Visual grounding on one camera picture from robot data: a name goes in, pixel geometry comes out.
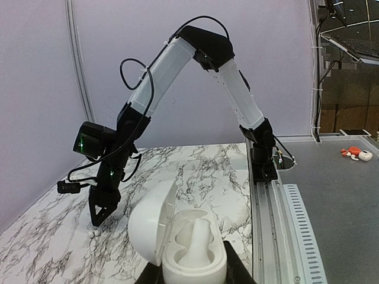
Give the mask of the front aluminium rail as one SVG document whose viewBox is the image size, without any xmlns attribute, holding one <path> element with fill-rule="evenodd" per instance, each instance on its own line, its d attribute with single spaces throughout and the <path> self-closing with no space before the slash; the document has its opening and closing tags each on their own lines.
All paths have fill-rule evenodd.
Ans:
<svg viewBox="0 0 379 284">
<path fill-rule="evenodd" d="M 296 184 L 250 183 L 255 283 L 327 283 L 309 216 Z"/>
</svg>

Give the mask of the stacked cardboard boxes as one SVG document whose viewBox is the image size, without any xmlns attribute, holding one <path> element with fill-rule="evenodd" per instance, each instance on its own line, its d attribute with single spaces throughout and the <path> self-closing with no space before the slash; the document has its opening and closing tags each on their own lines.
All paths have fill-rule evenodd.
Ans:
<svg viewBox="0 0 379 284">
<path fill-rule="evenodd" d="M 378 105 L 323 104 L 320 132 L 365 129 L 371 135 L 378 132 Z"/>
</svg>

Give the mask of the white earbud charging case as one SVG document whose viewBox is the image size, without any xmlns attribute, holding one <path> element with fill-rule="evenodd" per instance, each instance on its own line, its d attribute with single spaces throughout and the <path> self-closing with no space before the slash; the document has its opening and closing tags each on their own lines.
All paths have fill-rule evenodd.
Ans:
<svg viewBox="0 0 379 284">
<path fill-rule="evenodd" d="M 165 283 L 224 283 L 227 254 L 214 214 L 195 208 L 176 211 L 176 191 L 175 181 L 164 180 L 137 203 L 129 216 L 131 245 L 148 263 L 162 265 Z M 211 264 L 191 269 L 178 264 L 187 248 L 177 243 L 176 237 L 197 218 L 210 223 L 208 256 Z"/>
</svg>

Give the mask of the tilted laptop on stand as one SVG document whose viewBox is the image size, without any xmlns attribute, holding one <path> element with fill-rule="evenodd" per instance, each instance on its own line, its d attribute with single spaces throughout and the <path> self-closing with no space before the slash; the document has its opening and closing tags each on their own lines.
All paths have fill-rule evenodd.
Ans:
<svg viewBox="0 0 379 284">
<path fill-rule="evenodd" d="M 321 29 L 320 35 L 355 62 L 378 65 L 378 20 L 347 25 L 329 23 Z"/>
</svg>

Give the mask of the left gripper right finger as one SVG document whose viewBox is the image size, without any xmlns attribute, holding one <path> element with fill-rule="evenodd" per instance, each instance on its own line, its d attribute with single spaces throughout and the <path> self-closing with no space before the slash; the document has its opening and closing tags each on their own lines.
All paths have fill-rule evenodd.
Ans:
<svg viewBox="0 0 379 284">
<path fill-rule="evenodd" d="M 255 281 L 229 241 L 223 241 L 227 254 L 226 284 L 254 284 Z"/>
</svg>

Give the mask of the orange and white earbud set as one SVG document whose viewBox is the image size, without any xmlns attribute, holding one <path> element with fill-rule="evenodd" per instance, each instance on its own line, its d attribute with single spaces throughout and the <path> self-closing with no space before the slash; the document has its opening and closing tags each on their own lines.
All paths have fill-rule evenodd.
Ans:
<svg viewBox="0 0 379 284">
<path fill-rule="evenodd" d="M 341 150 L 341 155 L 350 157 L 354 161 L 368 162 L 373 158 L 373 154 L 368 150 L 361 150 L 359 147 L 352 146 Z"/>
</svg>

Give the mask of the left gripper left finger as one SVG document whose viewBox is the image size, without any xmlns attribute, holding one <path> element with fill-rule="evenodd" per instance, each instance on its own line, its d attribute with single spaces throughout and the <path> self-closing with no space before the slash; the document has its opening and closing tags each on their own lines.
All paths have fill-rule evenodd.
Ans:
<svg viewBox="0 0 379 284">
<path fill-rule="evenodd" d="M 137 279 L 137 284 L 164 284 L 162 265 L 148 263 Z"/>
</svg>

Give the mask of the right aluminium corner post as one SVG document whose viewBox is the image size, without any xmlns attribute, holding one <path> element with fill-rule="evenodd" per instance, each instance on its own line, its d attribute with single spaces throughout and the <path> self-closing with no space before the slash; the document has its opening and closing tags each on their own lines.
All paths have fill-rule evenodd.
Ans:
<svg viewBox="0 0 379 284">
<path fill-rule="evenodd" d="M 73 0 L 65 0 L 64 3 L 66 9 L 66 22 L 68 27 L 70 49 L 76 83 L 78 85 L 79 98 L 81 100 L 82 109 L 86 120 L 90 122 L 96 122 L 94 109 L 86 83 L 82 49 L 79 39 L 79 28 L 76 23 L 75 3 Z"/>
</svg>

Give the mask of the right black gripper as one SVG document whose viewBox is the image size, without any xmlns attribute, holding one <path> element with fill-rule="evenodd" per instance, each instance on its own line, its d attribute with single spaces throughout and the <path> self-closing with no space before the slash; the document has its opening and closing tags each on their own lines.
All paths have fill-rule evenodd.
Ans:
<svg viewBox="0 0 379 284">
<path fill-rule="evenodd" d="M 89 190 L 91 223 L 99 227 L 118 207 L 121 199 L 119 185 L 124 169 L 102 162 L 97 173 L 97 184 Z"/>
</svg>

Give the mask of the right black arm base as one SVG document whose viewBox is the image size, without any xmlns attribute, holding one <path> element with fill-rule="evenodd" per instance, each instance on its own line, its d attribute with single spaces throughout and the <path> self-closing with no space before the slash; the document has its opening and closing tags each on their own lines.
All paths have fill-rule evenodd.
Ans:
<svg viewBox="0 0 379 284">
<path fill-rule="evenodd" d="M 267 164 L 259 163 L 261 156 L 260 149 L 250 149 L 253 183 L 270 182 L 278 179 L 277 170 L 287 170 L 296 164 L 296 158 L 286 151 L 289 156 L 285 156 L 279 147 L 275 147 L 272 161 Z"/>
</svg>

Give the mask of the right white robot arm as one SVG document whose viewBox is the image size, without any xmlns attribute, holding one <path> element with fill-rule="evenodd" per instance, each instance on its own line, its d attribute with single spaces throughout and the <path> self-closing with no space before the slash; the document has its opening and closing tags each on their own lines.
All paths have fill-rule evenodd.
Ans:
<svg viewBox="0 0 379 284">
<path fill-rule="evenodd" d="M 131 179 L 125 173 L 131 159 L 141 160 L 139 147 L 189 146 L 216 141 L 210 125 L 200 119 L 218 111 L 220 94 L 243 137 L 253 145 L 253 181 L 277 178 L 273 151 L 276 145 L 269 120 L 257 106 L 248 81 L 235 61 L 232 42 L 199 27 L 185 25 L 174 32 L 149 64 L 126 58 L 119 66 L 134 63 L 142 68 L 135 85 L 125 83 L 130 97 L 121 107 L 113 128 L 85 121 L 73 150 L 98 168 L 90 177 L 68 181 L 74 193 L 89 189 L 91 224 L 100 226 L 121 201 L 120 185 Z"/>
</svg>

